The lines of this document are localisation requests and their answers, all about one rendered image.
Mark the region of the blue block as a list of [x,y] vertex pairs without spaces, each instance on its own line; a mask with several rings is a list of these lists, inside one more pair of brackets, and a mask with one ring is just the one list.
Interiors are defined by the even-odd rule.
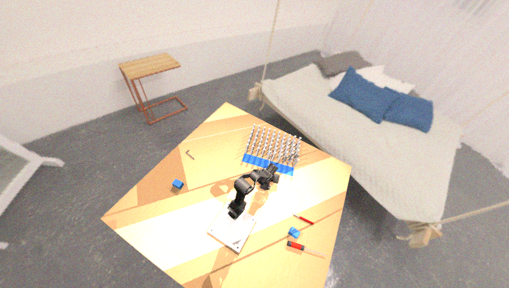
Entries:
[[289,232],[288,232],[293,238],[297,239],[299,234],[300,234],[300,231],[297,231],[296,228],[294,228],[293,226],[290,228]]
[[176,188],[178,188],[179,190],[184,186],[183,182],[175,179],[172,183],[172,185]]

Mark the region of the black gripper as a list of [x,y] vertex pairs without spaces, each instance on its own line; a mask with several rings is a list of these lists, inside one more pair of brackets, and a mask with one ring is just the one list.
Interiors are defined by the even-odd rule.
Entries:
[[[258,172],[258,170],[254,169],[253,171]],[[269,180],[272,183],[278,184],[280,179],[280,175],[273,174],[273,177]]]

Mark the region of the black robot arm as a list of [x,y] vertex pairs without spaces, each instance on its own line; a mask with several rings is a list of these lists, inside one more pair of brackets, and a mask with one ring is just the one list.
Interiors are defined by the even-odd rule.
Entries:
[[[235,198],[230,202],[228,206],[228,214],[236,220],[245,210],[246,202],[244,198],[246,195],[251,193],[256,183],[260,183],[260,189],[270,190],[270,179],[273,177],[273,174],[277,171],[278,167],[271,163],[266,169],[263,168],[258,172],[252,171],[250,173],[242,174],[239,178],[237,178],[234,182],[234,189],[236,191]],[[245,178],[250,178],[254,181],[254,186],[252,187]]]

